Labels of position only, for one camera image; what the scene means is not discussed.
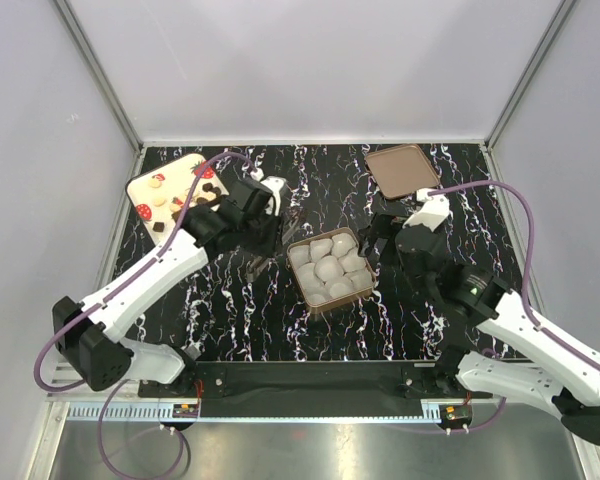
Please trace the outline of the metal tongs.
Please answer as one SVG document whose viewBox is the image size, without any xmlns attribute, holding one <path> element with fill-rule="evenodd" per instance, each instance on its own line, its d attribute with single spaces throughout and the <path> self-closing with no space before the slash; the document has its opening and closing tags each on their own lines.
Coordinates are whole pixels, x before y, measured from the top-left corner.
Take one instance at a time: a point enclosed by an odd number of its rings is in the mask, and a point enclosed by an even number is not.
<svg viewBox="0 0 600 480">
<path fill-rule="evenodd" d="M 249 283 L 255 282 L 271 261 L 283 251 L 305 219 L 304 208 L 291 207 L 267 224 L 255 257 L 247 266 L 246 280 Z"/>
</svg>

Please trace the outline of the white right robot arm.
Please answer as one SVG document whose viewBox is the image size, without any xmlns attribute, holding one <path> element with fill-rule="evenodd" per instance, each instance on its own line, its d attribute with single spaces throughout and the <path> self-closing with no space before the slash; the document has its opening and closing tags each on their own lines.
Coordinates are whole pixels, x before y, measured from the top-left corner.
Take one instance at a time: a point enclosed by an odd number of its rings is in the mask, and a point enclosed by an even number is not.
<svg viewBox="0 0 600 480">
<path fill-rule="evenodd" d="M 455 261 L 441 234 L 424 225 L 402 226 L 376 214 L 358 233 L 369 256 L 378 240 L 382 264 L 398 267 L 413 290 L 451 322 L 497 338 L 527 361 L 509 364 L 451 345 L 423 377 L 446 396 L 461 391 L 504 397 L 542 410 L 572 434 L 600 446 L 600 353 L 536 315 L 505 281 Z"/>
</svg>

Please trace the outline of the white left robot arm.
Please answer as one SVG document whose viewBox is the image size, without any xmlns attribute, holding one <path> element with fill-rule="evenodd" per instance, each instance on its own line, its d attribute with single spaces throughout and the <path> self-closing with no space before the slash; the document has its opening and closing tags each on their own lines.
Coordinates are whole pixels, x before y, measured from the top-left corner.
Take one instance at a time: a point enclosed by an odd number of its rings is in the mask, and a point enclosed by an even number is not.
<svg viewBox="0 0 600 480">
<path fill-rule="evenodd" d="M 121 380 L 148 380 L 173 395 L 188 394 L 196 372 L 187 353 L 167 344 L 133 341 L 126 334 L 172 287 L 219 255 L 237 249 L 262 258 L 278 253 L 287 192 L 283 178 L 245 178 L 219 202 L 188 209 L 180 215 L 173 239 L 157 245 L 109 285 L 79 302 L 64 297 L 54 305 L 58 351 L 94 391 Z"/>
</svg>

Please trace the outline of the rose gold chocolate box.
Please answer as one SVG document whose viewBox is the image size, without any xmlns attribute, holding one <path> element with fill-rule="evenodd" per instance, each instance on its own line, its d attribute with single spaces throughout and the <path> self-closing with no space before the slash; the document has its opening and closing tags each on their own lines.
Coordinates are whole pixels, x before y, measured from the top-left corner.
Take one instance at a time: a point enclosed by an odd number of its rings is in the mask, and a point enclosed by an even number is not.
<svg viewBox="0 0 600 480">
<path fill-rule="evenodd" d="M 376 275 L 348 227 L 292 243 L 287 260 L 312 316 L 366 300 L 375 287 Z"/>
</svg>

